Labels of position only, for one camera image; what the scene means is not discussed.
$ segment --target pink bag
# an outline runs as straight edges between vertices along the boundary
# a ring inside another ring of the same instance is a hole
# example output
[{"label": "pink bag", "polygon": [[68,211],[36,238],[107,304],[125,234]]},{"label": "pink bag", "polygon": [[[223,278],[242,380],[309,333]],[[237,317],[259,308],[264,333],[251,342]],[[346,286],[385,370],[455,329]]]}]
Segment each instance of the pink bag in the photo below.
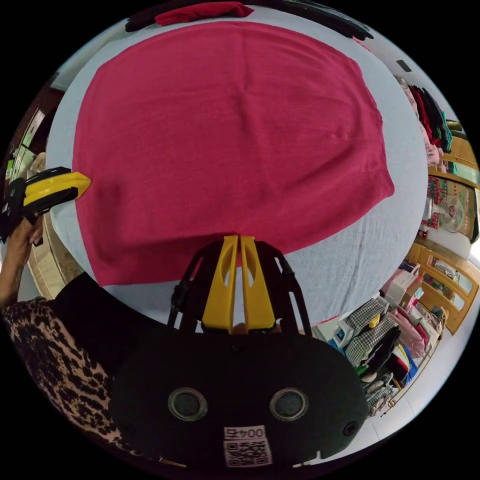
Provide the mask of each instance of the pink bag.
[{"label": "pink bag", "polygon": [[419,358],[425,351],[425,344],[421,334],[410,323],[407,314],[402,315],[399,309],[387,313],[400,327],[400,342],[404,344],[411,352],[414,358]]},{"label": "pink bag", "polygon": [[424,345],[424,349],[427,348],[427,345],[429,344],[430,342],[430,337],[429,337],[429,334],[425,331],[425,329],[421,326],[421,325],[417,325],[415,327],[415,330],[418,332],[418,334],[420,335],[421,337],[421,340],[423,342],[423,345]]}]

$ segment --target person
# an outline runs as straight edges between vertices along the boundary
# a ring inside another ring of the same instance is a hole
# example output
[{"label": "person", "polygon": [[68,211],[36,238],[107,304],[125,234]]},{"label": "person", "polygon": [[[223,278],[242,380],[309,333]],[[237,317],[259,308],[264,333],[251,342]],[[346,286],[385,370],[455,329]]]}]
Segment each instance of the person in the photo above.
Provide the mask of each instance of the person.
[{"label": "person", "polygon": [[41,218],[34,225],[23,219],[6,243],[0,311],[10,339],[37,387],[69,422],[124,460],[141,457],[109,415],[112,381],[144,335],[166,326],[123,305],[85,273],[53,300],[18,301],[23,270],[42,234]]}]

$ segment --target leopard print shirt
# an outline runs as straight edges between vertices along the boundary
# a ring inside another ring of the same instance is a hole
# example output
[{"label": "leopard print shirt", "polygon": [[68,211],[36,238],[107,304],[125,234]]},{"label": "leopard print shirt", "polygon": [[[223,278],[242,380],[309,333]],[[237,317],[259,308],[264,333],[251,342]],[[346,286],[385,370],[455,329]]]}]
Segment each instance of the leopard print shirt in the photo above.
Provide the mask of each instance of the leopard print shirt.
[{"label": "leopard print shirt", "polygon": [[109,415],[113,378],[76,346],[45,298],[15,303],[3,319],[28,372],[57,410],[84,432],[141,455],[128,448]]}]

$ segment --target hand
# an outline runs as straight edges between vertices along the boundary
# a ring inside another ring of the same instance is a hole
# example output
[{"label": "hand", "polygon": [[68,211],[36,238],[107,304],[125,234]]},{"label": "hand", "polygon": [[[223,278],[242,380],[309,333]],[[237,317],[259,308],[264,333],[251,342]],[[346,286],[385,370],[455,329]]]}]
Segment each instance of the hand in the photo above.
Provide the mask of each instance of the hand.
[{"label": "hand", "polygon": [[[275,328],[270,332],[273,334],[280,334],[282,333],[282,329],[280,325],[277,323]],[[237,323],[231,330],[232,335],[246,335],[247,334],[247,325],[245,323]]]},{"label": "hand", "polygon": [[42,217],[39,217],[34,225],[23,218],[8,237],[4,263],[23,268],[29,261],[32,244],[36,244],[42,238],[43,232]]}]

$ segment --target sticker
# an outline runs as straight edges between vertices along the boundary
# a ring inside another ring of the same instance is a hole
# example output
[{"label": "sticker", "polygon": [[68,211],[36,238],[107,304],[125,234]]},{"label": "sticker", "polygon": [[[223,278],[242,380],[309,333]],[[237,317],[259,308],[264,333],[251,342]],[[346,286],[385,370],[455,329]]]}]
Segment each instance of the sticker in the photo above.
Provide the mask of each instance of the sticker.
[{"label": "sticker", "polygon": [[273,463],[264,425],[225,427],[223,440],[227,467],[251,468]]}]

